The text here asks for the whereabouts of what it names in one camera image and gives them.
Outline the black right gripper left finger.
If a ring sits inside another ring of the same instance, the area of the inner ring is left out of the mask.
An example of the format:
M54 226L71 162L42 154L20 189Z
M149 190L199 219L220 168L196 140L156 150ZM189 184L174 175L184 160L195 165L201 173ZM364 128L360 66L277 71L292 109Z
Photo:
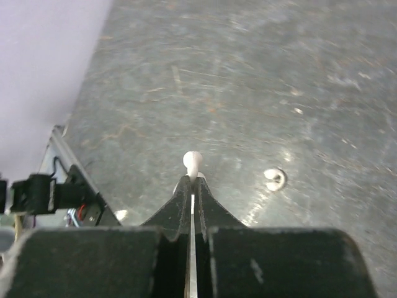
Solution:
M186 297L191 183L137 227L35 229L1 268L2 297Z

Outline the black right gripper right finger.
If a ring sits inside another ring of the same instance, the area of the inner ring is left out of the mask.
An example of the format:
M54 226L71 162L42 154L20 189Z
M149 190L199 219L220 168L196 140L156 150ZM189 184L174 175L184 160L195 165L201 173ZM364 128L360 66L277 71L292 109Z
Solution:
M329 227L249 228L195 182L199 297L376 297L356 242Z

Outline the white round earbud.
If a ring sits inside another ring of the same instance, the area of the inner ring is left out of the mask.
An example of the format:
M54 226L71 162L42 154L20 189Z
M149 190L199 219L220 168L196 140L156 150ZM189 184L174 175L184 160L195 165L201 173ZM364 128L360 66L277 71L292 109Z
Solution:
M287 183L287 175L284 171L278 168L270 168L265 170L264 176L267 180L265 185L267 189L272 192L281 190Z
M182 159L184 166L187 169L187 176L190 182L194 183L197 178L204 178L203 173L199 171L200 165L203 161L203 156L198 151L188 151Z

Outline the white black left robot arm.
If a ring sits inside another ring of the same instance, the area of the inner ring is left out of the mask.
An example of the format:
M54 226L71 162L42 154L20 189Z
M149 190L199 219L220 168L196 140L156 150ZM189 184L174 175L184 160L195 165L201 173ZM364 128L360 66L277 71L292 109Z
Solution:
M1 180L1 214L54 214L58 209L88 205L96 195L85 184L58 183L48 174L32 174L26 180Z

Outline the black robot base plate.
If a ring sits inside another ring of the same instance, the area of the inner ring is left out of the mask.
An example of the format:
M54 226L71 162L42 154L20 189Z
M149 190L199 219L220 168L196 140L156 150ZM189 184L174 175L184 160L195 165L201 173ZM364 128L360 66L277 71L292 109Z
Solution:
M86 172L76 164L71 165L66 182L83 192L81 198L67 210L69 224L74 227L121 226L112 209Z

